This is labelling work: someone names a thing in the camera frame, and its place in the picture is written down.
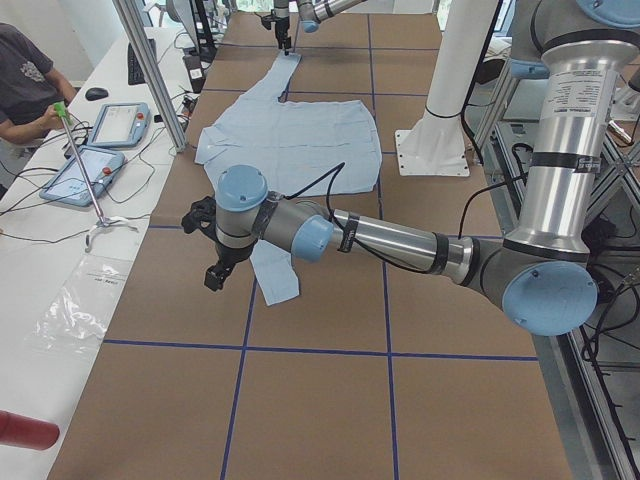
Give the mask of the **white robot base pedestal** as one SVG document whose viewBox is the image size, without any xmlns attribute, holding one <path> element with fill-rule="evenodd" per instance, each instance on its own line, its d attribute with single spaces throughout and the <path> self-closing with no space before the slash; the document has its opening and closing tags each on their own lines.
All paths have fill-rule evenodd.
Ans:
<svg viewBox="0 0 640 480">
<path fill-rule="evenodd" d="M 470 174 L 465 156 L 463 111 L 499 12 L 497 0 L 451 2 L 424 114 L 412 129 L 395 132 L 402 176 Z"/>
</svg>

